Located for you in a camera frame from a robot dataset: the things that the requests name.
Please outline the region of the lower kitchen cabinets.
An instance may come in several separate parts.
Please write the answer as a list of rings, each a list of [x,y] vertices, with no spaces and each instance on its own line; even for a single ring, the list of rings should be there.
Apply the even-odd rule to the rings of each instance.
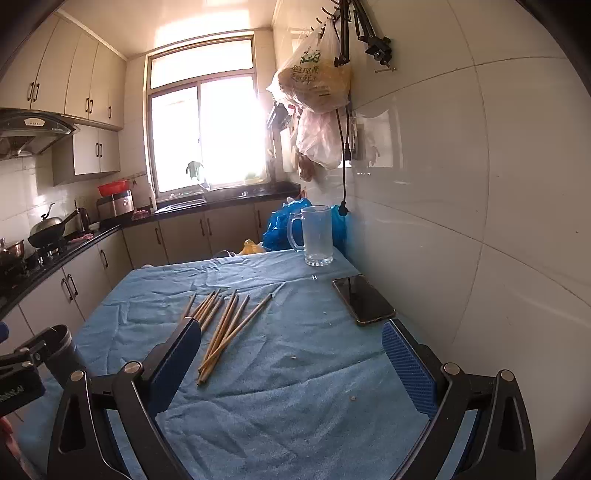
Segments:
[[[54,257],[27,258],[24,272],[1,282],[1,350],[63,323],[81,328],[133,269],[209,259],[259,241],[281,201],[243,200],[155,215],[78,238]]]

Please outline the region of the black smartphone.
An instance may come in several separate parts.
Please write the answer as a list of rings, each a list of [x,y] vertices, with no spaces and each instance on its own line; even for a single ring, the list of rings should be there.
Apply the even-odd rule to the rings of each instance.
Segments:
[[[332,280],[332,287],[361,326],[395,318],[396,309],[363,274]]]

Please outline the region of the steel pot with lid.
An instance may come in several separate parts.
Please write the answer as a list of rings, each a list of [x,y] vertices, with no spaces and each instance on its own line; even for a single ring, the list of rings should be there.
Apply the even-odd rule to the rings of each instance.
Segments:
[[[20,240],[9,246],[5,244],[5,240],[1,239],[0,248],[0,267],[2,269],[9,269],[17,265],[24,257],[24,241]]]

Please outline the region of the black wok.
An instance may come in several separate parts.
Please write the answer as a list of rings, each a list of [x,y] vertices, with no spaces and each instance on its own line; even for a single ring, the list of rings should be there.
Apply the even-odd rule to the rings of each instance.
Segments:
[[[56,243],[63,237],[66,224],[74,219],[79,213],[79,209],[74,209],[64,220],[60,217],[52,216],[51,209],[41,216],[41,221],[35,224],[29,233],[29,244],[40,249],[47,245]]]

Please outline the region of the clear glass beer mug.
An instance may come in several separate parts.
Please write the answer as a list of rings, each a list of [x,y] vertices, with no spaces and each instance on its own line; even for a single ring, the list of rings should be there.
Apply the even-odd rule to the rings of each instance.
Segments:
[[[294,223],[301,222],[303,244],[294,238]],[[324,267],[334,261],[332,245],[331,208],[325,205],[308,206],[290,214],[287,223],[287,240],[294,250],[304,251],[304,262],[311,267]]]

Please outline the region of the pink plastic bag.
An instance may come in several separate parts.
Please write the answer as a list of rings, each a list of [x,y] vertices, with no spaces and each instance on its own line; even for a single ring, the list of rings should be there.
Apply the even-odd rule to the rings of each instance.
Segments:
[[[304,109],[297,123],[295,145],[298,152],[327,170],[337,169],[342,164],[338,114],[338,110],[320,114]]]

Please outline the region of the black utensil holder cup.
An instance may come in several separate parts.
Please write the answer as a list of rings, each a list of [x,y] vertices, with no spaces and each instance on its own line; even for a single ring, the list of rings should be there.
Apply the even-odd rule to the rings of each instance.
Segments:
[[[70,330],[63,324],[44,329],[14,352],[26,353],[35,366],[44,364],[62,388],[66,387],[72,373],[87,371]]]

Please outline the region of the range hood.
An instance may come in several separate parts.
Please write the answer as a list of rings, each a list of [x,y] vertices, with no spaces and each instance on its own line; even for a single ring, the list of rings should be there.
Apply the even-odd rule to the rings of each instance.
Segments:
[[[59,114],[2,108],[0,118],[1,160],[42,154],[78,128]]]

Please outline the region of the wooden chopstick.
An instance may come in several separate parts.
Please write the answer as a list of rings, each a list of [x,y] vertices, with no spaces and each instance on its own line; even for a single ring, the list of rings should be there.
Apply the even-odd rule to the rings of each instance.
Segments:
[[[186,306],[183,308],[182,314],[180,316],[180,320],[183,320],[183,319],[185,319],[187,317],[190,317],[191,308],[192,308],[192,305],[194,303],[194,300],[195,300],[195,297],[196,296],[197,296],[197,294],[195,294],[195,293],[193,293],[190,296],[190,298],[189,298]]]
[[[216,315],[216,312],[219,310],[223,302],[224,299],[222,297],[217,297],[211,302],[211,305],[209,305],[204,310],[204,315],[202,315],[202,318],[199,321],[200,329],[202,332],[204,332],[207,329],[208,325],[212,322],[213,318]]]
[[[238,297],[235,297],[223,314],[221,323],[216,328],[211,344],[204,356],[204,361],[202,361],[198,368],[198,386],[204,385],[208,377],[211,375],[217,362],[217,357],[221,354],[222,344],[230,338],[230,335],[233,332],[235,332],[247,304],[249,304],[249,295],[246,295],[245,298],[242,299],[242,302],[238,302]]]
[[[259,313],[262,312],[264,308],[266,308],[266,305],[270,303],[271,299],[273,299],[273,293],[266,295],[266,297],[264,297],[263,300],[261,300],[259,304],[256,305],[256,308],[254,308],[252,312],[250,312],[249,315],[247,315],[245,319],[242,320],[242,322],[237,324],[235,328],[233,328],[230,331],[228,336],[226,336],[221,341],[221,344],[218,345],[214,352],[211,353],[211,356],[209,356],[209,358],[205,361],[203,365],[204,368],[199,369],[200,373],[207,369],[214,362],[214,359],[217,358],[219,354],[221,354],[221,352],[226,348],[226,346],[228,346],[228,344],[233,339],[235,339],[236,336],[238,336],[238,333],[242,331],[242,329],[245,328],[245,326],[249,324],[249,322],[252,321],[253,318],[256,318],[256,316],[259,315]]]
[[[193,320],[198,321],[200,319],[202,312],[204,312],[204,310],[208,307],[208,305],[211,304],[211,302],[217,297],[218,293],[219,293],[219,290],[214,290],[211,293],[209,293],[207,295],[207,297],[204,298],[200,302],[197,309],[195,309],[195,311],[192,314]]]
[[[231,297],[228,300],[228,305],[224,307],[224,311],[222,312],[221,319],[214,330],[214,334],[209,342],[207,350],[204,354],[204,360],[202,360],[202,365],[204,365],[205,361],[211,356],[212,351],[214,348],[218,346],[219,342],[221,341],[222,336],[224,335],[226,329],[226,323],[228,323],[228,316],[231,314],[233,306],[235,306],[236,300],[236,291],[233,291]]]

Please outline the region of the blue towel table cloth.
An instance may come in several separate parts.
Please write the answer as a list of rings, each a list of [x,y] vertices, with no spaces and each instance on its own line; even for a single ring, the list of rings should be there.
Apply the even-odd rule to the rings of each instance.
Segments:
[[[249,324],[204,384],[190,368],[157,422],[195,479],[388,479],[423,432],[382,345],[332,287],[344,257],[294,252],[145,266],[103,300],[74,341],[89,370],[117,372],[165,341],[189,301],[238,295]]]

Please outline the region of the blue plastic bag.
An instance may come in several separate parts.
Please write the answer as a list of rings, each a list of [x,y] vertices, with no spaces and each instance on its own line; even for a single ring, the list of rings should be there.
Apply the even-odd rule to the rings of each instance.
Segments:
[[[267,222],[266,232],[263,233],[263,248],[267,251],[290,249],[290,242],[287,239],[288,221],[301,209],[310,206],[311,201],[303,198],[287,201],[279,210],[274,211]],[[346,217],[339,214],[338,205],[332,205],[331,218],[332,243],[342,254],[346,254]]]

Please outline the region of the yellow white plastic bag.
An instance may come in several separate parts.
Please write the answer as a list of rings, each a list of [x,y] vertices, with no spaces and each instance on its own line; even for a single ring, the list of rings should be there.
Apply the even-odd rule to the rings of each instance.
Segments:
[[[339,36],[328,21],[301,41],[273,75],[267,90],[276,102],[325,114],[349,103],[352,70],[339,59]]]

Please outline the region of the upper wall cabinets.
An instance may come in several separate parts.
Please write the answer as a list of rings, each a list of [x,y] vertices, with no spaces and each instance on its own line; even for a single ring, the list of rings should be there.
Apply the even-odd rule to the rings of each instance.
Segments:
[[[59,114],[78,128],[44,151],[55,184],[119,171],[125,73],[123,58],[61,14],[50,15],[16,53],[1,78],[1,109]]]

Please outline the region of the red basin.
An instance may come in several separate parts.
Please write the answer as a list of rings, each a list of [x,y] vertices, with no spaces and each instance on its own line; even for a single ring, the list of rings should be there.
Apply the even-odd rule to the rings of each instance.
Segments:
[[[98,191],[101,197],[108,197],[123,193],[130,189],[129,181],[127,179],[112,181],[98,186]]]

